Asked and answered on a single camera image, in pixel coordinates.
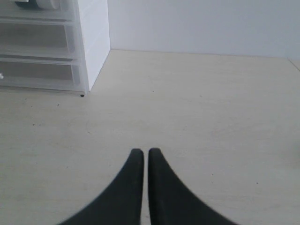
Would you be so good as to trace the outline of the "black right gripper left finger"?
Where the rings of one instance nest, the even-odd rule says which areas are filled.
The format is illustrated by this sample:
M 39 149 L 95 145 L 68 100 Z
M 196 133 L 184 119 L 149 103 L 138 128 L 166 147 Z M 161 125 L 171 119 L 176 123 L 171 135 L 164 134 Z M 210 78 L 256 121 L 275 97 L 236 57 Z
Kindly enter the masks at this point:
M 62 225 L 139 225 L 143 200 L 144 154 L 132 149 L 110 185 Z

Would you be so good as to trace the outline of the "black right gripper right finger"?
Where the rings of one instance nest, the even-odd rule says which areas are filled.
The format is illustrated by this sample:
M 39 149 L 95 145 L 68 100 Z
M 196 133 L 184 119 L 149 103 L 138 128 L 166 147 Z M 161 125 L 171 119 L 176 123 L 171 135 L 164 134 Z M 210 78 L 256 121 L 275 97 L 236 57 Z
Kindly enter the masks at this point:
M 192 193 L 161 149 L 148 153 L 148 201 L 152 225 L 235 225 Z

